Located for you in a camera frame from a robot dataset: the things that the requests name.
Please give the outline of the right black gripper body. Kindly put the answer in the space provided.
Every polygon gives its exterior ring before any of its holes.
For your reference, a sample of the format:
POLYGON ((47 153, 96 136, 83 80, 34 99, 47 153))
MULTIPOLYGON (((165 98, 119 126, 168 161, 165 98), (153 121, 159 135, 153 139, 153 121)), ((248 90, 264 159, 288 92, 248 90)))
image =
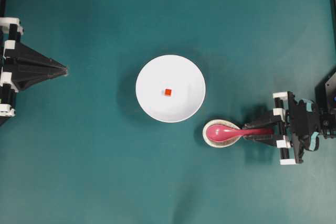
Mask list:
POLYGON ((272 98, 276 106, 273 115, 279 116, 282 125, 290 130, 290 136, 283 135, 276 140, 276 147, 281 149, 280 164, 301 164, 304 151, 314 152, 319 148, 319 108, 312 100, 296 101, 289 91, 273 93, 272 98))

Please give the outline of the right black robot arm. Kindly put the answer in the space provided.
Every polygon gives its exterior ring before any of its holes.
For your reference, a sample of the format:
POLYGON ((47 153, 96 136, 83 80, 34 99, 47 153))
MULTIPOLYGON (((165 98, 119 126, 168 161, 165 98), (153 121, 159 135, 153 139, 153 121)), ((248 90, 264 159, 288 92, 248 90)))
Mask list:
POLYGON ((290 91, 273 93, 275 108, 244 125, 245 130, 277 129, 244 138, 276 147, 281 165, 303 163, 305 151, 319 148, 319 138, 335 137, 335 74, 329 74, 315 87, 316 100, 295 100, 290 91))

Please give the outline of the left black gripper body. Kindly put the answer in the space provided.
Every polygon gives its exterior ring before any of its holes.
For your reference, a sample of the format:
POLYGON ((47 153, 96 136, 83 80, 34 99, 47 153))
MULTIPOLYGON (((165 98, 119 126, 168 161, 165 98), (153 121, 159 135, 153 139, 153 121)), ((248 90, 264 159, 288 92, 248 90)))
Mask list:
POLYGON ((20 40, 24 29, 20 24, 19 18, 1 17, 1 29, 4 34, 8 34, 8 39, 4 42, 3 66, 1 68, 1 116, 15 116, 14 98, 18 93, 18 88, 12 82, 12 73, 4 70, 4 63, 9 57, 5 56, 9 50, 14 50, 16 42, 20 40))

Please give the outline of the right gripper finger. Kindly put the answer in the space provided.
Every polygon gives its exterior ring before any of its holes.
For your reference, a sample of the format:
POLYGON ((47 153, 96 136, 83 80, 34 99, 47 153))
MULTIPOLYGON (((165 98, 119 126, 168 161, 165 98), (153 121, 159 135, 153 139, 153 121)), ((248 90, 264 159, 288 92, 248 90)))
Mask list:
POLYGON ((290 141, 285 135, 248 135, 244 136, 245 140, 250 140, 254 142, 263 143, 266 145, 270 145, 276 148, 289 148, 290 141))
POLYGON ((272 109, 265 112, 256 120, 246 123, 245 129, 260 129, 271 126, 282 127, 285 124, 285 109, 272 109))

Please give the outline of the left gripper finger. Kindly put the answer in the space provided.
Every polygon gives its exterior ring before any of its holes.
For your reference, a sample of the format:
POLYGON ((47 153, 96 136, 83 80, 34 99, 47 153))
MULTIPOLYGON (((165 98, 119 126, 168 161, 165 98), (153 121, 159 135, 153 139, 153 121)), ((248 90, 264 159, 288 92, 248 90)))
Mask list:
POLYGON ((23 91, 40 82, 66 76, 67 71, 35 73, 35 72, 14 72, 11 81, 18 91, 23 91))
POLYGON ((6 40, 4 44, 4 58, 11 58, 19 62, 32 63, 34 66, 44 66, 66 70, 61 63, 48 58, 28 46, 15 40, 6 40))

